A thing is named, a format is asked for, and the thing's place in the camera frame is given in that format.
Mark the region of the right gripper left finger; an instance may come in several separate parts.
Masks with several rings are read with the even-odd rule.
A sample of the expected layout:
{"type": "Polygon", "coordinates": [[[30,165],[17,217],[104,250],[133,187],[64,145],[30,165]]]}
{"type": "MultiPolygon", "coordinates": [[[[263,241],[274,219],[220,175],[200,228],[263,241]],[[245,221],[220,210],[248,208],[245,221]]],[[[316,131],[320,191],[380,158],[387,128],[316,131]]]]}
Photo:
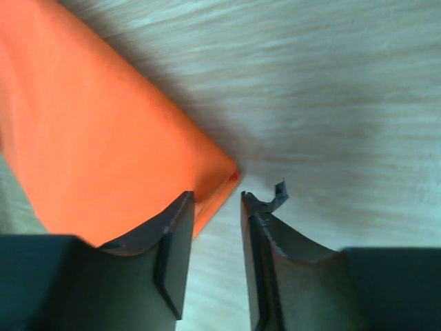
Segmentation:
{"type": "Polygon", "coordinates": [[[2,330],[173,330],[183,314],[194,195],[100,247],[1,236],[2,330]]]}

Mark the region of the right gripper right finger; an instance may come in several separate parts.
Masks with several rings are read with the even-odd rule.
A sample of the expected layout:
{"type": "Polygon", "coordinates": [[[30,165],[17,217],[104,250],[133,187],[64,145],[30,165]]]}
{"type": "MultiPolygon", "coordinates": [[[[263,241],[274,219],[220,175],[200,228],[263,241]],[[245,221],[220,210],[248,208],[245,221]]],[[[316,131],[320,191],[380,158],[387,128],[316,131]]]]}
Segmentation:
{"type": "Polygon", "coordinates": [[[439,330],[440,249],[331,250],[274,215],[288,199],[241,194],[253,330],[439,330]]]}

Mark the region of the orange t shirt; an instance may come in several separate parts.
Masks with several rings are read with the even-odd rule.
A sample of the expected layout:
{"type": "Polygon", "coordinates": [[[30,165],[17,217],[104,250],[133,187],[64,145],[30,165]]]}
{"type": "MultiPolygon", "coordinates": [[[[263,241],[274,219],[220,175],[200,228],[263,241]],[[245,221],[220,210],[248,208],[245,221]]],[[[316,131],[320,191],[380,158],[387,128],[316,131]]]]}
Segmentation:
{"type": "Polygon", "coordinates": [[[1,152],[37,219],[95,246],[184,191],[199,233],[236,164],[57,1],[1,2],[1,152]]]}

